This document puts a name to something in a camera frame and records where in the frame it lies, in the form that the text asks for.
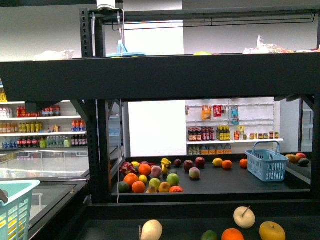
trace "white panel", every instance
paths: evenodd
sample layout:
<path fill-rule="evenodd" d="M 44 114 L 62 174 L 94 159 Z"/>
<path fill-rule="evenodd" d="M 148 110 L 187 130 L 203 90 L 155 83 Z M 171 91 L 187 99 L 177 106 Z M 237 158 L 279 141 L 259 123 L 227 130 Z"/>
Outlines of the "white panel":
<path fill-rule="evenodd" d="M 185 101 L 129 102 L 131 156 L 185 155 Z"/>

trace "pear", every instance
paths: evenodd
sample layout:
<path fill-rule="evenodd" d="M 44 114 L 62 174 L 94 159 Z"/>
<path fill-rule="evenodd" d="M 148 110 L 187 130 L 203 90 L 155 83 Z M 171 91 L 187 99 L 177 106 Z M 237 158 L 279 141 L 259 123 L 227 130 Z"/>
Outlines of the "pear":
<path fill-rule="evenodd" d="M 163 228 L 159 221 L 149 220 L 143 225 L 140 240 L 159 240 L 162 230 Z"/>
<path fill-rule="evenodd" d="M 155 186 L 149 186 L 149 188 L 147 189 L 147 191 L 145 193 L 146 194 L 156 194 L 157 190 L 156 190 Z"/>

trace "white apple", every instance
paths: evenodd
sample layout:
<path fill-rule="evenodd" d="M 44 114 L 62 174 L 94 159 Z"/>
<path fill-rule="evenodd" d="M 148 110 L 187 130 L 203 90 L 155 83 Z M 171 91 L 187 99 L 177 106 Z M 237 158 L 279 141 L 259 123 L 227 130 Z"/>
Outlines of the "white apple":
<path fill-rule="evenodd" d="M 286 240 L 285 230 L 273 221 L 262 223 L 259 232 L 262 240 Z"/>
<path fill-rule="evenodd" d="M 233 219 L 240 228 L 249 229 L 256 222 L 256 216 L 249 208 L 240 206 L 233 213 Z"/>

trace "blue basket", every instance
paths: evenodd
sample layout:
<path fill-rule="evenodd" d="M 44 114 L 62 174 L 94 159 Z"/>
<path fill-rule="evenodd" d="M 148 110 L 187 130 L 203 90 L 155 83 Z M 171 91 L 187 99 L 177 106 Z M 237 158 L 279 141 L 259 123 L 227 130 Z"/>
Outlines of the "blue basket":
<path fill-rule="evenodd" d="M 8 202 L 0 200 L 0 240 L 28 240 L 32 191 L 38 180 L 0 181 Z"/>
<path fill-rule="evenodd" d="M 275 151 L 256 149 L 260 143 L 277 143 Z M 253 150 L 245 151 L 248 160 L 248 171 L 263 182 L 279 182 L 285 179 L 289 158 L 280 154 L 280 144 L 277 141 L 256 142 Z"/>

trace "green apple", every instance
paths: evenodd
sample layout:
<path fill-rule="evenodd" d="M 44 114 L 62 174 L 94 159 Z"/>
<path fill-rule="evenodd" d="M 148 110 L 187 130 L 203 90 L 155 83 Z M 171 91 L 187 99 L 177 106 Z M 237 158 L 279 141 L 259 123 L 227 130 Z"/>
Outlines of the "green apple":
<path fill-rule="evenodd" d="M 154 186 L 155 190 L 158 191 L 161 181 L 159 178 L 152 178 L 149 182 L 149 186 Z"/>
<path fill-rule="evenodd" d="M 166 181 L 171 185 L 171 187 L 178 186 L 180 182 L 180 178 L 178 174 L 171 173 L 166 177 Z"/>
<path fill-rule="evenodd" d="M 238 207 L 233 213 L 235 223 L 243 229 L 251 228 L 256 222 L 256 216 L 251 209 L 246 206 Z"/>
<path fill-rule="evenodd" d="M 265 221 L 260 226 L 262 240 L 286 240 L 285 230 L 273 221 Z"/>

